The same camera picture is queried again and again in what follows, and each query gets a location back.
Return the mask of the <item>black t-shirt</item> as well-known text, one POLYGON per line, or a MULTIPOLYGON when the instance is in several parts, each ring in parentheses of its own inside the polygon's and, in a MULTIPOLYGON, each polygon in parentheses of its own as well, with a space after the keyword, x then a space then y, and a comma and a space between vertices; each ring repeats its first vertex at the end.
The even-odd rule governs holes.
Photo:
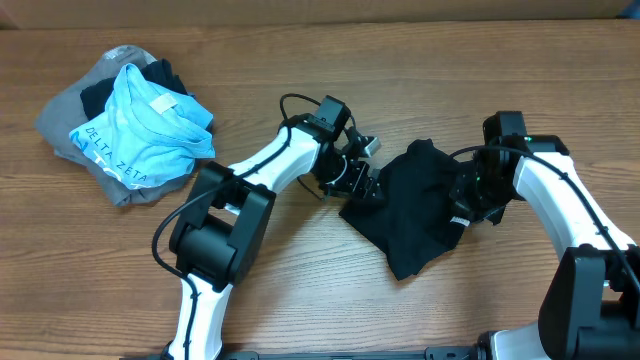
POLYGON ((437 149, 430 139, 415 140, 382 168, 384 200, 348 201, 339 215, 380 251, 401 281, 454 249, 477 218, 456 209, 450 197, 457 180, 474 169, 437 149))

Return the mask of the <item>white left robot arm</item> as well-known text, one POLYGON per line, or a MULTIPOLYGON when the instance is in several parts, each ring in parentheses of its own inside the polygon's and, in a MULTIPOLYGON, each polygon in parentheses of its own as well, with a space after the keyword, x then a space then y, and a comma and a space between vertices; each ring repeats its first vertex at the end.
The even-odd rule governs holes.
POLYGON ((311 174, 327 196, 375 200, 378 182, 368 158, 375 136, 345 125, 347 116, 302 114, 284 120, 271 143, 229 167, 198 174, 187 201, 164 220, 174 227, 172 271, 182 285, 179 320, 163 359, 217 359, 232 290, 246 277, 262 244, 277 195, 311 174))

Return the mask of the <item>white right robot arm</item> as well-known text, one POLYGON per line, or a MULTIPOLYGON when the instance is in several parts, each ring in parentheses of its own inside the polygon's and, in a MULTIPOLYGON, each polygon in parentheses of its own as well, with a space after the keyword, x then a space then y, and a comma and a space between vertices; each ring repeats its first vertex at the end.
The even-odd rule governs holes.
POLYGON ((467 148, 471 167, 452 196, 456 220, 498 223, 529 204, 559 265, 538 318, 478 338, 472 359, 636 359, 639 247, 604 213, 553 135, 497 135, 467 148))

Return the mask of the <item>light blue printed t-shirt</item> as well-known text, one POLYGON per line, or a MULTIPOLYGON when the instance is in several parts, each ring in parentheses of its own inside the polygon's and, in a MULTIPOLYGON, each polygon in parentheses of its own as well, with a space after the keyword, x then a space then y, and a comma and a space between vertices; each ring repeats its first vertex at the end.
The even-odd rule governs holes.
POLYGON ((104 111, 69 132, 82 154, 130 190, 155 188, 215 157, 213 114, 146 80, 134 64, 115 77, 104 111))

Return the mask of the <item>black garment in pile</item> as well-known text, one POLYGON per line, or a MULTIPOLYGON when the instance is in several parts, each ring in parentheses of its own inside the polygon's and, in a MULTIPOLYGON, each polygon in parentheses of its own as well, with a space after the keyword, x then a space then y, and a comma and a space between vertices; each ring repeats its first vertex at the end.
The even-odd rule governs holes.
MULTIPOLYGON (((180 77, 173 73, 171 63, 166 59, 157 60, 141 69, 143 78, 174 92, 187 95, 180 77)), ((113 91, 115 78, 107 78, 84 89, 80 98, 85 115, 89 120, 100 115, 113 91)))

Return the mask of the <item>grey folded garment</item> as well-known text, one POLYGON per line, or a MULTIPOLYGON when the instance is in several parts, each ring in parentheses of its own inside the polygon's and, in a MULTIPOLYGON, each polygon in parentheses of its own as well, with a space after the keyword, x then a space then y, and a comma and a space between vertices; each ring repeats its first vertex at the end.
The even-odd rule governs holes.
POLYGON ((80 80, 51 99, 35 121, 35 128, 54 148, 54 154, 84 166, 96 179, 106 197, 118 207, 157 201, 183 187, 188 177, 184 175, 156 188, 130 190, 85 157, 81 150, 71 143, 69 132, 89 121, 80 98, 84 89, 103 79, 115 78, 120 68, 127 63, 142 69, 157 60, 146 50, 134 45, 113 48, 104 53, 80 80))

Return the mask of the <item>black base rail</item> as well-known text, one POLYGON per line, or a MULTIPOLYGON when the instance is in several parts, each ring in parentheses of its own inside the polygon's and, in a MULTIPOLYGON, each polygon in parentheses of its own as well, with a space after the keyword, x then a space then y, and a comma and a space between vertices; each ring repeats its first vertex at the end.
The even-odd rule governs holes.
POLYGON ((472 360, 478 357, 472 347, 427 347, 421 351, 374 351, 337 353, 260 354, 253 351, 228 352, 221 360, 472 360))

